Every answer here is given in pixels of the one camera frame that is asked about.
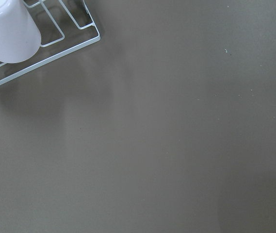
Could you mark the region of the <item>white cup in rack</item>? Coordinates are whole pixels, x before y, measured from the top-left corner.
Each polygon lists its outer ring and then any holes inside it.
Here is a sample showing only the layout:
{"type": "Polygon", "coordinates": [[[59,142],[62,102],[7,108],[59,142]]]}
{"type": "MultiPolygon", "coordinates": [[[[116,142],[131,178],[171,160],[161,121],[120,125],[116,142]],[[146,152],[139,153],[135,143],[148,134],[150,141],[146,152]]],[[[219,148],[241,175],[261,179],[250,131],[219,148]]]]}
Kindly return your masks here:
{"type": "Polygon", "coordinates": [[[33,57],[41,33],[22,0],[0,0],[0,62],[20,63],[33,57]]]}

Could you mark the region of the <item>white cup rack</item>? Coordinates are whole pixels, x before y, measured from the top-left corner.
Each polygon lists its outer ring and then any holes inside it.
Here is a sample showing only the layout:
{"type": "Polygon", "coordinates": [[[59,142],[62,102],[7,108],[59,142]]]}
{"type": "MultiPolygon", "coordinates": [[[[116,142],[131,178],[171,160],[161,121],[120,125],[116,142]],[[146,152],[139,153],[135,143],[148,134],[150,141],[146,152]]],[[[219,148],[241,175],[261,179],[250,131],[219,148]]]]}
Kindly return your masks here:
{"type": "Polygon", "coordinates": [[[0,62],[0,86],[100,40],[85,0],[25,0],[41,33],[42,44],[30,59],[0,62]]]}

